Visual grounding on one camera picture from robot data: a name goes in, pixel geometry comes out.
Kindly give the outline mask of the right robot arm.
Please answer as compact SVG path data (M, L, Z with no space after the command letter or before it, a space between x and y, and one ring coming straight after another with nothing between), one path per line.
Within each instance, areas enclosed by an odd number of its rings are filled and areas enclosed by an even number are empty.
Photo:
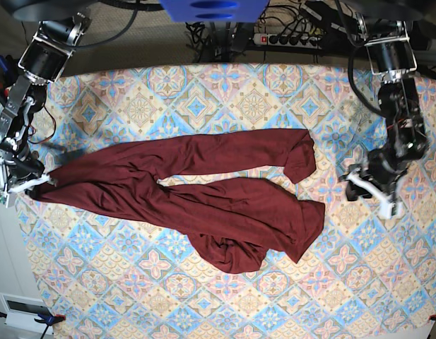
M45 106L47 86L59 79L89 25L89 17L81 12L41 21L18 61L20 74L9 90L0 90L0 204L6 207L18 193L53 182L30 151L30 126Z

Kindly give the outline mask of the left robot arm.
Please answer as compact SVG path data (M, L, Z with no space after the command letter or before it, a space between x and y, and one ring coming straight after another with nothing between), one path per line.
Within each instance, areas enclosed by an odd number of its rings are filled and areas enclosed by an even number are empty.
M348 60L348 80L363 105L384 118L387 141L362 162L350 165L340 179L347 183L348 201L375 197L391 217L399 211L400 181L410 164L423 158L429 147L416 84L410 76L417 62L405 21L366 18L360 13L356 20L360 34L350 39L354 48ZM372 75L382 78L376 107L355 85L353 64L360 49L367 52Z

